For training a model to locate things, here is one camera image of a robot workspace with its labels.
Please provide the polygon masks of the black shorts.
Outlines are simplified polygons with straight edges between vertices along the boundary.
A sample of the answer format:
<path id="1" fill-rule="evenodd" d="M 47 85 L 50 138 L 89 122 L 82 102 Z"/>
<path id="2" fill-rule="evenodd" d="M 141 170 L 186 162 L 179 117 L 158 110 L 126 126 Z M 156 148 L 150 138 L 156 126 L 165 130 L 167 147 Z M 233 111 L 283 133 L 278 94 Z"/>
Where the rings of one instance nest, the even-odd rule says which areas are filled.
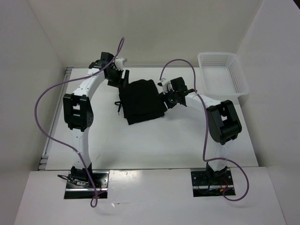
<path id="1" fill-rule="evenodd" d="M 120 87 L 119 98 L 129 125 L 163 117 L 167 111 L 153 80 L 141 79 Z"/>

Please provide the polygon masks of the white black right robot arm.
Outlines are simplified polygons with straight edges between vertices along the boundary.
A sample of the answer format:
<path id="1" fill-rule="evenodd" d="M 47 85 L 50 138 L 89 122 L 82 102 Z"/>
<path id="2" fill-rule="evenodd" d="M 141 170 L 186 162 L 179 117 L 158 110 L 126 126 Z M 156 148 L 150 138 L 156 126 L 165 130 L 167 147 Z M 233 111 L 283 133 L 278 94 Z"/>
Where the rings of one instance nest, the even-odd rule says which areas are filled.
<path id="1" fill-rule="evenodd" d="M 204 114 L 205 137 L 202 159 L 206 162 L 206 180 L 217 184 L 227 170 L 226 150 L 228 142 L 235 140 L 242 131 L 240 119 L 230 100 L 215 100 L 188 89 L 182 77 L 167 81 L 160 79 L 159 94 L 167 109 L 177 104 L 196 109 Z"/>

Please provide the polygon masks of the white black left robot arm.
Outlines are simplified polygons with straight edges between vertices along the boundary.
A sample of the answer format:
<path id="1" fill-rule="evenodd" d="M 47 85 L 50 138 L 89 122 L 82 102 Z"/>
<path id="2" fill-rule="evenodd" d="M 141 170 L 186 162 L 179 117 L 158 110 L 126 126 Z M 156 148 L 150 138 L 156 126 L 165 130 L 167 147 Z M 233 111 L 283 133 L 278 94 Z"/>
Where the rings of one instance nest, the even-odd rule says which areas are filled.
<path id="1" fill-rule="evenodd" d="M 88 77 L 63 97 L 64 121 L 70 129 L 76 154 L 68 177 L 82 187 L 89 187 L 94 181 L 89 156 L 89 129 L 94 121 L 91 99 L 104 80 L 117 88 L 128 83 L 129 72 L 123 69 L 126 62 L 126 58 L 102 52 L 100 59 L 90 64 Z"/>

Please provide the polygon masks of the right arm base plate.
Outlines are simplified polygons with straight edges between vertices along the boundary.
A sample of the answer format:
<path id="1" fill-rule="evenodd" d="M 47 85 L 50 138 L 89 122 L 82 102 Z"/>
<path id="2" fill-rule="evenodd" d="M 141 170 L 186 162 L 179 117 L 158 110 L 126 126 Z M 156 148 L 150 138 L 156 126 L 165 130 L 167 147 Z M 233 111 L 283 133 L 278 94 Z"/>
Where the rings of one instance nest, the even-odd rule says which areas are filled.
<path id="1" fill-rule="evenodd" d="M 194 197 L 234 196 L 234 184 L 230 170 L 220 178 L 209 179 L 204 169 L 191 171 L 191 180 Z"/>

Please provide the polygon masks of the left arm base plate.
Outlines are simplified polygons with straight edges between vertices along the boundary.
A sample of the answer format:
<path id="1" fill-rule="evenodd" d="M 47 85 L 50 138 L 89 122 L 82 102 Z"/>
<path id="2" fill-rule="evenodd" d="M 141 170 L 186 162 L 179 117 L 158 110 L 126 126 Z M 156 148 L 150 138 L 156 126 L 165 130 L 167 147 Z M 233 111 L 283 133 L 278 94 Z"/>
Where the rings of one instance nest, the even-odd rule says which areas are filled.
<path id="1" fill-rule="evenodd" d="M 95 192 L 93 186 L 88 181 L 71 178 L 71 172 L 68 176 L 59 175 L 66 180 L 64 199 L 91 199 Z M 93 171 L 92 178 L 98 192 L 98 199 L 106 199 L 108 195 L 109 171 Z"/>

